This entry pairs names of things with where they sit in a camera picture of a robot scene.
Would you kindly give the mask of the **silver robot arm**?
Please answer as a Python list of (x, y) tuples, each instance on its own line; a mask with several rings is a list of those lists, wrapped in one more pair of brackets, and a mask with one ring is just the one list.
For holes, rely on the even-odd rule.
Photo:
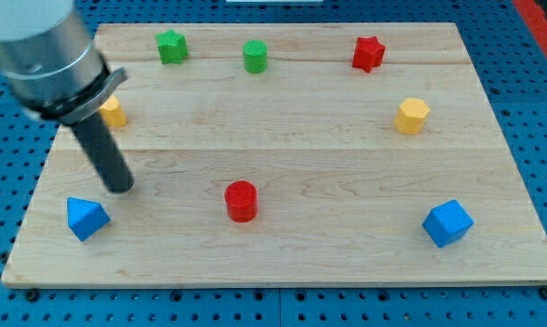
[(0, 73), (22, 106), (74, 125), (127, 79), (109, 69), (74, 0), (0, 0)]

